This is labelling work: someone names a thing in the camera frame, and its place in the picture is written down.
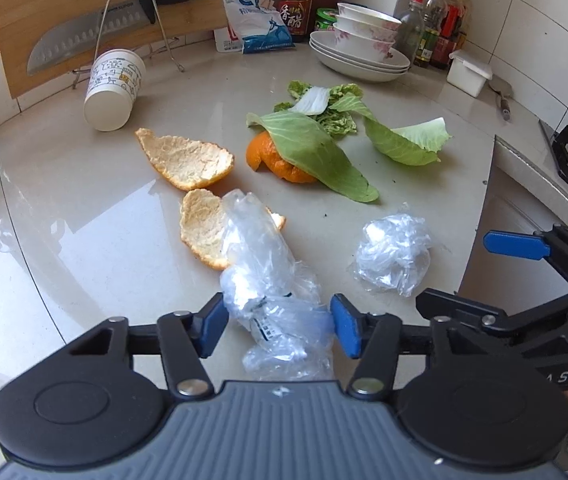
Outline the white plate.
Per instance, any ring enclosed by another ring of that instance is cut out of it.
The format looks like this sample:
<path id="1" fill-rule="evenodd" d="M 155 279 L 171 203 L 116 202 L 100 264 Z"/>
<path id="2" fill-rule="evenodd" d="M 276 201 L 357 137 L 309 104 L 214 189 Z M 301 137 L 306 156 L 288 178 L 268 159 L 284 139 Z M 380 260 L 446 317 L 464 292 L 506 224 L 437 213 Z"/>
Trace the white plate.
<path id="1" fill-rule="evenodd" d="M 316 52 L 316 58 L 330 70 L 341 75 L 367 82 L 391 82 L 403 76 L 403 73 L 385 73 L 369 68 L 361 68 L 351 63 L 342 62 L 321 52 Z"/>
<path id="2" fill-rule="evenodd" d="M 395 80 L 406 74 L 409 70 L 380 70 L 357 64 L 355 62 L 344 61 L 335 55 L 328 54 L 315 46 L 310 47 L 318 60 L 326 67 L 345 76 L 371 82 L 387 82 Z"/>
<path id="3" fill-rule="evenodd" d="M 351 32 L 339 29 L 316 30 L 310 34 L 310 42 L 327 52 L 384 70 L 404 70 L 410 67 L 409 59 L 390 42 L 365 38 Z"/>

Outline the smooth green cabbage leaf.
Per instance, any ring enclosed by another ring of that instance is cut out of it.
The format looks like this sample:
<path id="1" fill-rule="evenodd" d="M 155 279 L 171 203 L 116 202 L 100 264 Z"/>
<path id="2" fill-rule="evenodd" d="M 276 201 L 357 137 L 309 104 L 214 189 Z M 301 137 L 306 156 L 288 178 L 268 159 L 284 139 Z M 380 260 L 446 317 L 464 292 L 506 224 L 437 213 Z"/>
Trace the smooth green cabbage leaf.
<path id="1" fill-rule="evenodd" d="M 377 189 L 311 117 L 290 110 L 263 116 L 249 113 L 246 126 L 266 130 L 282 159 L 332 191 L 358 203 L 373 203 L 380 198 Z"/>

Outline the long pale cabbage leaf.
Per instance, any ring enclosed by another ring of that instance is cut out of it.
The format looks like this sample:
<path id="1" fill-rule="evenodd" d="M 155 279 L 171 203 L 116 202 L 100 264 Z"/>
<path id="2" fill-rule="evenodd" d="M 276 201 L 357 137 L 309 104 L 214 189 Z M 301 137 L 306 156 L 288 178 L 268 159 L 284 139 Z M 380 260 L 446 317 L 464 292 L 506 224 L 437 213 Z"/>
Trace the long pale cabbage leaf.
<path id="1" fill-rule="evenodd" d="M 404 166 L 423 167 L 440 162 L 438 154 L 451 139 L 442 117 L 413 126 L 388 128 L 353 94 L 346 94 L 328 108 L 361 116 L 365 134 L 374 148 Z"/>

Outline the crinkled napa cabbage leaf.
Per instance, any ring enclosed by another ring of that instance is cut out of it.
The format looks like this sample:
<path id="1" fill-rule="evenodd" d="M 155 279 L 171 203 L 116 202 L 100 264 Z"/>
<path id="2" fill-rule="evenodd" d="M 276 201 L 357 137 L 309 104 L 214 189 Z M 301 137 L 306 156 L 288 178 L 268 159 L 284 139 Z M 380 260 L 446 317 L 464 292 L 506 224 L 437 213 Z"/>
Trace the crinkled napa cabbage leaf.
<path id="1" fill-rule="evenodd" d="M 363 91 L 357 84 L 339 84 L 324 88 L 305 81 L 293 80 L 288 84 L 287 92 L 293 101 L 275 104 L 273 107 L 275 112 L 292 110 L 309 116 L 333 138 L 342 138 L 358 132 L 351 113 L 348 110 L 336 110 L 334 107 L 346 96 L 362 99 Z"/>

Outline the clear bottle red cap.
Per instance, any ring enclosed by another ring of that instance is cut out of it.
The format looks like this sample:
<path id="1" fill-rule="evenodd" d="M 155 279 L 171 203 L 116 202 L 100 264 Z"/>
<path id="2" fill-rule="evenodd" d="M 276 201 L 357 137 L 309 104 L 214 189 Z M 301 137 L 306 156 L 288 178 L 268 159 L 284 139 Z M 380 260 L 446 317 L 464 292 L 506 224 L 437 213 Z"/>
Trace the clear bottle red cap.
<path id="1" fill-rule="evenodd" d="M 409 9 L 401 15 L 395 49 L 414 62 L 418 44 L 424 32 L 424 1 L 411 0 Z"/>

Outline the small green lid jar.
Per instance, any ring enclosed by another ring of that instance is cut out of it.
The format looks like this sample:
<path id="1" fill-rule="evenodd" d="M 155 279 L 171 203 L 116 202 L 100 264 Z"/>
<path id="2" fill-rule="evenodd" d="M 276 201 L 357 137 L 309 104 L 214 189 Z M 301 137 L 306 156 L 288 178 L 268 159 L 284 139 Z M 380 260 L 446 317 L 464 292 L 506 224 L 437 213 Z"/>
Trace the small green lid jar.
<path id="1" fill-rule="evenodd" d="M 337 21 L 338 11 L 334 8 L 317 8 L 315 30 L 332 30 Z"/>

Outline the top white plate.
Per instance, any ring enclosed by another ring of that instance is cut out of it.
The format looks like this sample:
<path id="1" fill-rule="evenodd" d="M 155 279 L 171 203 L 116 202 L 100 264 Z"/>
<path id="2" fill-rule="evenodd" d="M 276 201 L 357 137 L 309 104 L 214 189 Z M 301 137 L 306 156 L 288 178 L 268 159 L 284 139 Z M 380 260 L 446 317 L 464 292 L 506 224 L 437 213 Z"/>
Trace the top white plate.
<path id="1" fill-rule="evenodd" d="M 316 30 L 310 34 L 310 42 L 327 52 L 384 70 L 404 70 L 410 67 L 409 59 L 390 42 L 365 38 L 351 32 L 339 29 Z"/>

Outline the bottom white floral bowl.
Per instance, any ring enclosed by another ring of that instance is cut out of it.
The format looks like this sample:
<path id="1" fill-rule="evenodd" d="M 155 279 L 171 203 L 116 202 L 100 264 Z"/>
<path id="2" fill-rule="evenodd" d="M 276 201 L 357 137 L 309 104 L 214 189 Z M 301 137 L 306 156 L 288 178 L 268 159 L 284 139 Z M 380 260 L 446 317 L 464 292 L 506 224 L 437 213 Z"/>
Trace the bottom white floral bowl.
<path id="1" fill-rule="evenodd" d="M 339 52 L 370 62 L 386 62 L 392 58 L 389 42 L 366 39 L 334 29 L 336 49 Z"/>

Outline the black handled santoku knife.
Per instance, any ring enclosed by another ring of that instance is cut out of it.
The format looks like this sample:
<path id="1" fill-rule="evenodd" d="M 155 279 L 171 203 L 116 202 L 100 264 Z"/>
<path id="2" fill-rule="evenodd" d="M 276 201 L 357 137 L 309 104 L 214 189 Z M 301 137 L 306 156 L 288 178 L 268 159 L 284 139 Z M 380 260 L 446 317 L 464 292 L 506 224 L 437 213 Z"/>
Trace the black handled santoku knife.
<path id="1" fill-rule="evenodd" d="M 188 1 L 191 0 L 157 0 L 157 5 L 171 6 Z M 32 76 L 68 58 L 94 49 L 103 10 L 77 16 L 49 29 L 30 52 L 27 74 Z M 155 17 L 150 0 L 111 3 L 104 32 L 112 32 L 121 25 L 127 27 L 129 18 L 145 26 L 154 25 Z"/>

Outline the middle white floral bowl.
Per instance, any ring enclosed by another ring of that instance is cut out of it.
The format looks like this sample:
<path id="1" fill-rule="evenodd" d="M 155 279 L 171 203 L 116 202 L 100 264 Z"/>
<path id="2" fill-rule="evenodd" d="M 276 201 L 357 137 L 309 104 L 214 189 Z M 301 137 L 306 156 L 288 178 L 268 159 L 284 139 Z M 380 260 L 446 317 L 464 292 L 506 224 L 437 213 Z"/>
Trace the middle white floral bowl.
<path id="1" fill-rule="evenodd" d="M 355 22 L 354 24 L 351 24 L 350 22 L 337 22 L 334 25 L 334 29 L 338 29 L 341 32 L 348 32 L 348 34 L 361 36 L 366 39 L 389 42 L 390 44 L 393 44 L 397 37 L 397 32 L 395 30 L 360 24 L 359 22 Z"/>

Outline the white floral bowl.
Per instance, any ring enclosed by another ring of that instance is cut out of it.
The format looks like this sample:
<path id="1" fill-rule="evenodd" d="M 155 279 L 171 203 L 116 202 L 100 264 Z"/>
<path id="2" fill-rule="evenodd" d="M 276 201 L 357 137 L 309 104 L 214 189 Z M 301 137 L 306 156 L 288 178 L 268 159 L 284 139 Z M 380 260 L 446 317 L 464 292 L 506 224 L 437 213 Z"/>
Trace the white floral bowl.
<path id="1" fill-rule="evenodd" d="M 338 13 L 340 15 L 346 16 L 346 18 L 352 18 L 362 23 L 369 25 L 374 25 L 380 28 L 397 30 L 401 22 L 398 18 L 394 18 L 392 15 L 367 8 L 366 6 L 358 6 L 353 3 L 339 2 L 337 3 Z"/>
<path id="2" fill-rule="evenodd" d="M 337 22 L 334 25 L 334 29 L 338 29 L 341 32 L 348 32 L 348 34 L 361 36 L 366 39 L 389 42 L 390 44 L 393 44 L 397 37 L 397 32 L 395 30 L 360 24 L 359 22 L 355 22 L 354 24 L 351 24 L 350 22 Z"/>
<path id="3" fill-rule="evenodd" d="M 389 42 L 366 39 L 334 29 L 336 49 L 339 52 L 370 62 L 386 62 L 392 58 Z"/>

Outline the orange peel piece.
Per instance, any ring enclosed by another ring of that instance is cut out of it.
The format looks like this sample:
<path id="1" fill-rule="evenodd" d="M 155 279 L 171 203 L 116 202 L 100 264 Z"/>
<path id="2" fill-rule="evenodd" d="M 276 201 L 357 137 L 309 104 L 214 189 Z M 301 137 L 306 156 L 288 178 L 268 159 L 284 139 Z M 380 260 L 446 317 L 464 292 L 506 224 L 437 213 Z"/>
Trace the orange peel piece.
<path id="1" fill-rule="evenodd" d="M 184 136 L 156 136 L 147 128 L 139 128 L 134 134 L 150 166 L 178 190 L 206 188 L 234 168 L 234 155 L 218 144 Z"/>
<path id="2" fill-rule="evenodd" d="M 188 192 L 180 208 L 180 237 L 206 266 L 269 270 L 295 262 L 281 234 L 286 219 L 257 197 L 238 188 L 217 196 L 208 190 Z"/>

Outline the long plastic wrap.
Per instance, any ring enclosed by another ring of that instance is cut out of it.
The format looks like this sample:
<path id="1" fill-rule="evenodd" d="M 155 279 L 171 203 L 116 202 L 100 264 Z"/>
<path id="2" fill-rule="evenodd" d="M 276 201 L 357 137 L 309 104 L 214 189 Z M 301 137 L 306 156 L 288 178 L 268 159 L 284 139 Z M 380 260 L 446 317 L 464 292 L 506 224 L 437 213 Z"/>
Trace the long plastic wrap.
<path id="1" fill-rule="evenodd" d="M 316 274 L 296 259 L 272 214 L 252 193 L 222 197 L 226 226 L 220 276 L 230 317 L 252 336 L 247 375 L 264 382 L 331 380 L 334 322 Z"/>

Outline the red label sauce bottle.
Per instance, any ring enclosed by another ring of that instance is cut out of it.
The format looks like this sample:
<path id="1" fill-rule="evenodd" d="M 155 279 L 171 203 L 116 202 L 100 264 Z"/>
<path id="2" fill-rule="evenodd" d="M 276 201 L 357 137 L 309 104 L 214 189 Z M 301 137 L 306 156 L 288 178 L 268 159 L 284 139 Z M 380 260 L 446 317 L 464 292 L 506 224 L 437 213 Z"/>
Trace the red label sauce bottle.
<path id="1" fill-rule="evenodd" d="M 460 27 L 464 15 L 462 0 L 447 0 L 447 13 L 441 22 L 441 30 L 436 42 L 430 64 L 445 70 L 450 62 L 449 55 L 459 38 Z"/>

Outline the metal spatula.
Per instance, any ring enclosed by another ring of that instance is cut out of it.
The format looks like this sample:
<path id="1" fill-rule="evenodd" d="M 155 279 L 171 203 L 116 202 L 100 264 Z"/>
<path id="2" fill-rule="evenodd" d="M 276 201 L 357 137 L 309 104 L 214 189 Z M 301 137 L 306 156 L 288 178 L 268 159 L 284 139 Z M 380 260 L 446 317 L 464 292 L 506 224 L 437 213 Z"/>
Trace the metal spatula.
<path id="1" fill-rule="evenodd" d="M 496 94 L 498 110 L 505 122 L 511 120 L 511 107 L 509 99 L 513 96 L 512 86 L 499 77 L 498 75 L 493 75 L 489 81 L 489 87 Z"/>

